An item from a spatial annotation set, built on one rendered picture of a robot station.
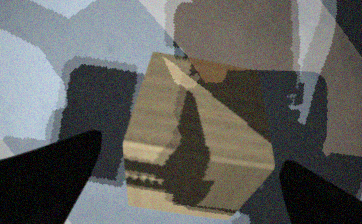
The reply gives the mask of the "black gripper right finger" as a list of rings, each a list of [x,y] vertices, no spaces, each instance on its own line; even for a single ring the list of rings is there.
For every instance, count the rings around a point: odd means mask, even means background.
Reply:
[[[286,160],[279,173],[291,224],[362,224],[362,201]]]

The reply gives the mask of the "tan wooden block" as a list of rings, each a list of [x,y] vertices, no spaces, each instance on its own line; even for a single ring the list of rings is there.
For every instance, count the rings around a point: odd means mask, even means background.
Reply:
[[[152,52],[129,121],[130,206],[230,220],[274,171],[257,70]]]

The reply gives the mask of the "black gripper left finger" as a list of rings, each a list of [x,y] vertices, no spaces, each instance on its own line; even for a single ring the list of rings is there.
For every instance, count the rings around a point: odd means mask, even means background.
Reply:
[[[102,133],[92,129],[0,159],[0,224],[65,224],[101,142]]]

